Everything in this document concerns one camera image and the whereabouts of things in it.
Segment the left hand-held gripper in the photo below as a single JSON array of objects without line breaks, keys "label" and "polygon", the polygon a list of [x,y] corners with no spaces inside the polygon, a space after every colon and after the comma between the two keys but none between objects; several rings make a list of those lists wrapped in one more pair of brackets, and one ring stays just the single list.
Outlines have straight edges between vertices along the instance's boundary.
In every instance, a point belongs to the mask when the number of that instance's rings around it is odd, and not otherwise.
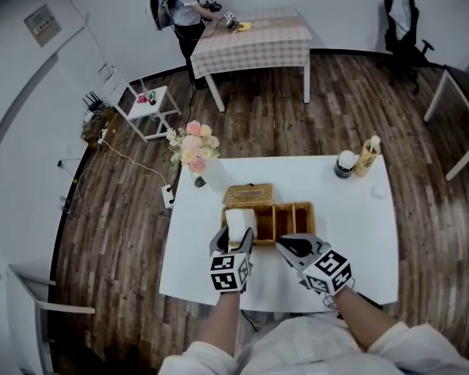
[{"label": "left hand-held gripper", "polygon": [[211,256],[210,277],[213,287],[220,293],[240,292],[246,289],[246,283],[252,272],[250,262],[254,240],[254,231],[249,227],[235,254],[228,253],[229,230],[222,227],[209,243]]}]

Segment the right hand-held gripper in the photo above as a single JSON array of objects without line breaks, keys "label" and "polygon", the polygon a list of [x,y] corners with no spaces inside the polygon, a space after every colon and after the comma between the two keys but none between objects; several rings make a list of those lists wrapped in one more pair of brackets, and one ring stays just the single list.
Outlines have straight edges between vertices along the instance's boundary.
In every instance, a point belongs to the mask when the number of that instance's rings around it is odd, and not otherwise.
[{"label": "right hand-held gripper", "polygon": [[352,285],[349,260],[314,234],[286,234],[279,237],[276,248],[306,286],[318,294],[336,295]]}]

